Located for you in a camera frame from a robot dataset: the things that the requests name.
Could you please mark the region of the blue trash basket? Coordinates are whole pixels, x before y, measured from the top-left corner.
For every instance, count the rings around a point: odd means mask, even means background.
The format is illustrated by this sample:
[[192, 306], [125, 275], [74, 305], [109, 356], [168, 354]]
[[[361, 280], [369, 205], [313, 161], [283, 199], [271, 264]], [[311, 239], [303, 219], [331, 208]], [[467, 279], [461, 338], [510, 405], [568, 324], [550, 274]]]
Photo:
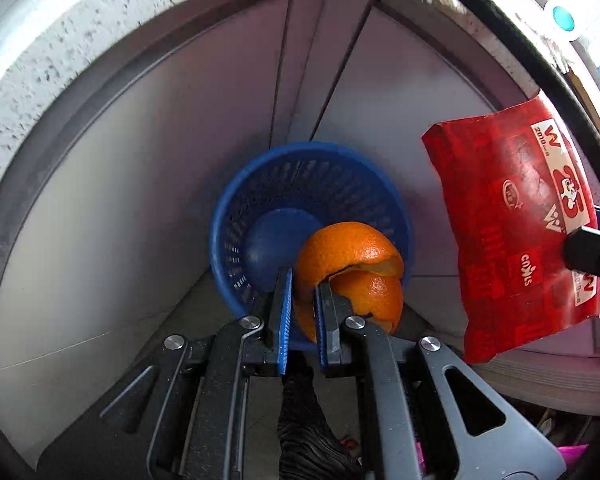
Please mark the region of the blue trash basket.
[[211, 221], [215, 283], [238, 318], [275, 288], [306, 240], [338, 222], [372, 226], [413, 262], [413, 229], [389, 177], [344, 146], [304, 142], [253, 159], [227, 185]]

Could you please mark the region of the red snack bag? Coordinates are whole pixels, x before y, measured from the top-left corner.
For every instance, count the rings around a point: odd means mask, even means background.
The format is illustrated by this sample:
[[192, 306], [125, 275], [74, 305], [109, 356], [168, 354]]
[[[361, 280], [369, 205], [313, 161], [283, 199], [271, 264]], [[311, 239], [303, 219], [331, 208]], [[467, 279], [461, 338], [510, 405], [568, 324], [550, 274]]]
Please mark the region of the red snack bag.
[[545, 94], [439, 122], [422, 143], [457, 244], [466, 362], [488, 362], [600, 316], [600, 278], [564, 261], [567, 236], [598, 226], [593, 195]]

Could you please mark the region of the orange peel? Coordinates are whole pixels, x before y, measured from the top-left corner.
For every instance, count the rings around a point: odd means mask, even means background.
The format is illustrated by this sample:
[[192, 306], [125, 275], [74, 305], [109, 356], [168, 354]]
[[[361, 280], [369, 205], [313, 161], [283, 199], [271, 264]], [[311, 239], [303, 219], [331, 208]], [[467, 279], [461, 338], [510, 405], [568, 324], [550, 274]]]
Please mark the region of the orange peel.
[[294, 264], [294, 317], [302, 334], [317, 342], [314, 289], [323, 282], [350, 301], [355, 315], [393, 334], [403, 312], [404, 272], [396, 246], [368, 224], [339, 222], [316, 231]]

